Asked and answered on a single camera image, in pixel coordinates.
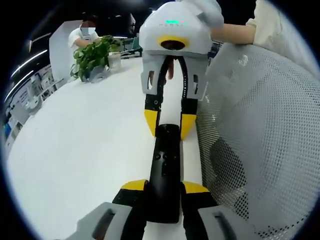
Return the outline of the person's right hand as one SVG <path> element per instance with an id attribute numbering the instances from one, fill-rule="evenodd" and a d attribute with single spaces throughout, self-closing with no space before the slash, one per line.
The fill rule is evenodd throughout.
<path id="1" fill-rule="evenodd" d="M 168 63 L 168 69 L 167 69 L 167 78 L 166 80 L 171 80 L 174 76 L 174 59 L 170 59 Z"/>

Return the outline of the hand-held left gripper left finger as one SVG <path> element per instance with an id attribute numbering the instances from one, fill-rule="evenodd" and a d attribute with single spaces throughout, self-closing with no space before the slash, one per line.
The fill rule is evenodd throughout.
<path id="1" fill-rule="evenodd" d="M 141 240 L 147 225 L 148 180 L 125 183 L 112 202 L 103 202 L 87 213 L 67 240 Z"/>

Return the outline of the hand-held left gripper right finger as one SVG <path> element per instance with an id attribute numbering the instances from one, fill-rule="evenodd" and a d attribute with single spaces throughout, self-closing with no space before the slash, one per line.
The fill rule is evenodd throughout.
<path id="1" fill-rule="evenodd" d="M 218 205 L 210 191 L 181 182 L 183 228 L 188 240 L 249 240 L 249 224 L 230 208 Z"/>

